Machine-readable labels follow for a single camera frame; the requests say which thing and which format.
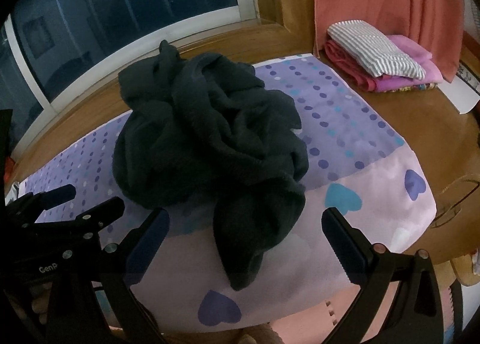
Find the folded clothes stack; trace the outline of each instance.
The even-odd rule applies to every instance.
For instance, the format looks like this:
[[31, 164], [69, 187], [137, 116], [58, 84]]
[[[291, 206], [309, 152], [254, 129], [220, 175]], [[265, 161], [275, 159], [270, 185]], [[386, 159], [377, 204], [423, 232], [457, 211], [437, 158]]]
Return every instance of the folded clothes stack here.
[[327, 32], [327, 57], [365, 91], [424, 90], [443, 80], [432, 54], [406, 36], [385, 36], [361, 20], [332, 24]]

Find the glass pane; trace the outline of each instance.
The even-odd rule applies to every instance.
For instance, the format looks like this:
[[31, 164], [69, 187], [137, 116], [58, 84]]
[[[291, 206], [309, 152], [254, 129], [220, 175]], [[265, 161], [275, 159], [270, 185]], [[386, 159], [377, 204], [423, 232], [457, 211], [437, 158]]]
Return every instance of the glass pane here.
[[180, 20], [237, 0], [19, 0], [13, 22], [51, 101], [105, 57]]
[[9, 153], [43, 108], [25, 82], [8, 44], [5, 27], [0, 37], [0, 110], [13, 109]]

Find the bed sheet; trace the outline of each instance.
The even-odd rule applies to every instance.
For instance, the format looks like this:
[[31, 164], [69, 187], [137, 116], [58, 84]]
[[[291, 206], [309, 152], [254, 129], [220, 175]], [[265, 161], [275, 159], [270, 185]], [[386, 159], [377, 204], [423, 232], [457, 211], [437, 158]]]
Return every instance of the bed sheet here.
[[[311, 54], [257, 64], [266, 89], [292, 96], [302, 120], [309, 170], [306, 205], [289, 235], [265, 253], [255, 281], [230, 288], [215, 246], [215, 202], [197, 194], [165, 207], [170, 229], [142, 281], [131, 290], [163, 331], [206, 332], [273, 321], [315, 306], [350, 285], [322, 232], [321, 214], [337, 207], [372, 242], [402, 252], [426, 230], [435, 201], [405, 140], [327, 65]], [[127, 199], [112, 176], [116, 138], [129, 112], [72, 144], [22, 184], [38, 193], [71, 183], [76, 198], [38, 222], [68, 221], [111, 198], [124, 215], [100, 231], [119, 243], [149, 210]]]

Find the blue heart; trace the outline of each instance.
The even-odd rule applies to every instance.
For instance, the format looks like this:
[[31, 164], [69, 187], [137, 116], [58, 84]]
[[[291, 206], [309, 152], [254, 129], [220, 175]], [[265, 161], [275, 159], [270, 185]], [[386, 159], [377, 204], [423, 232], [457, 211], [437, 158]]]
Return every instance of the blue heart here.
[[238, 305], [229, 297], [210, 290], [198, 308], [198, 321], [205, 326], [216, 326], [221, 322], [235, 324], [242, 319]]
[[412, 169], [405, 172], [405, 189], [412, 201], [417, 200], [419, 194], [423, 194], [427, 190], [427, 184], [423, 177]]
[[362, 200], [350, 188], [333, 183], [328, 186], [325, 207], [336, 207], [342, 215], [345, 215], [349, 211], [360, 210], [362, 208]]

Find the striped pillowcase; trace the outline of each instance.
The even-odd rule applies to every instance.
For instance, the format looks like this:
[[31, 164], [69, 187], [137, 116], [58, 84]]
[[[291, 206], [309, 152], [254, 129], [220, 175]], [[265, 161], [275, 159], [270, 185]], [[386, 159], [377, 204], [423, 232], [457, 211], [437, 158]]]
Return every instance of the striped pillowcase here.
[[423, 67], [363, 20], [332, 24], [327, 33], [373, 77], [388, 74], [425, 79]]

